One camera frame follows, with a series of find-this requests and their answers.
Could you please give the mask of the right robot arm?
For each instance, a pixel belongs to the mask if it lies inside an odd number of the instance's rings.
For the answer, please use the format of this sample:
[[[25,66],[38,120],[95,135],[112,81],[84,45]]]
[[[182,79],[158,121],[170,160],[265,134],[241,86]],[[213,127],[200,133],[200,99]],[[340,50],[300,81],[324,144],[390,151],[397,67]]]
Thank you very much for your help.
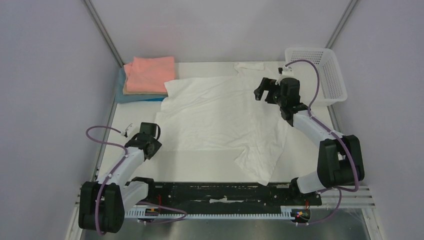
[[[365,176],[359,139],[332,130],[320,121],[301,102],[300,81],[295,78],[278,81],[264,77],[253,92],[255,99],[261,100],[264,92],[268,92],[265,102],[278,105],[281,117],[318,147],[316,170],[290,182],[289,199],[302,204],[314,192],[324,193],[333,188],[358,191],[359,182]]]

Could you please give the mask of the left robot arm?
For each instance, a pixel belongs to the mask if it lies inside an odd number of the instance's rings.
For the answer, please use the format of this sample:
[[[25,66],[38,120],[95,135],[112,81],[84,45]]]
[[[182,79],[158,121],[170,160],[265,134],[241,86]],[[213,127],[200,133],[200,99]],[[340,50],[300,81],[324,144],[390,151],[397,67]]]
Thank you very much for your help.
[[[94,181],[86,181],[80,188],[78,226],[97,231],[99,235],[117,233],[125,214],[139,201],[152,204],[157,191],[151,178],[130,179],[145,160],[151,159],[161,148],[161,128],[156,123],[142,122],[125,145],[111,143],[123,150],[115,164]]]

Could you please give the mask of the white t shirt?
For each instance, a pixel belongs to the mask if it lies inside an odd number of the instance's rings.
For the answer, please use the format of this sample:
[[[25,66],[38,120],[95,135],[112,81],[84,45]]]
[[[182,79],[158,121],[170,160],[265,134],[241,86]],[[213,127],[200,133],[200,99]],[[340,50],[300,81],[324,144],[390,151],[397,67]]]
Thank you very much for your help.
[[[237,62],[236,75],[165,83],[168,96],[155,116],[167,151],[239,149],[235,163],[267,185],[281,157],[289,125],[276,105],[257,101],[263,78],[279,77],[276,64]]]

